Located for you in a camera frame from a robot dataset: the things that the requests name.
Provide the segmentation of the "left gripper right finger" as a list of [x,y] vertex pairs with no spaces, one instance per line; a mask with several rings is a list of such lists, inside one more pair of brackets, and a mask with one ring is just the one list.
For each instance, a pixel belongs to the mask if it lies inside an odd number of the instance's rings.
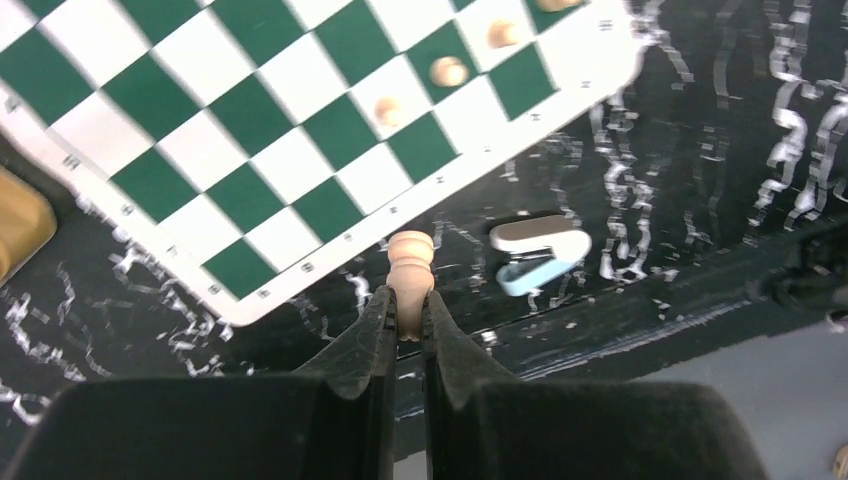
[[442,296],[422,310],[423,391],[430,479],[482,479],[495,467],[488,388],[516,377],[456,324]]

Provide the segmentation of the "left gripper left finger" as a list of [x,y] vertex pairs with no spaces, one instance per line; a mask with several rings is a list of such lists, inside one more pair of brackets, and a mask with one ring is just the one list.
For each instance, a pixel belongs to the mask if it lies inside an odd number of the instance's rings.
[[390,479],[397,358],[397,307],[380,286],[358,319],[295,370],[317,382],[304,479]]

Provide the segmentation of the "light wooden chess piece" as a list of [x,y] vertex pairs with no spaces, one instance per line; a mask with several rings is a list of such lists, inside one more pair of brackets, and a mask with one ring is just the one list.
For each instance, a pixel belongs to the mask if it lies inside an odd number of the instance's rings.
[[386,284],[395,293],[401,341],[420,340],[423,304],[434,288],[433,258],[433,240],[424,232],[398,232],[388,242],[390,271]]

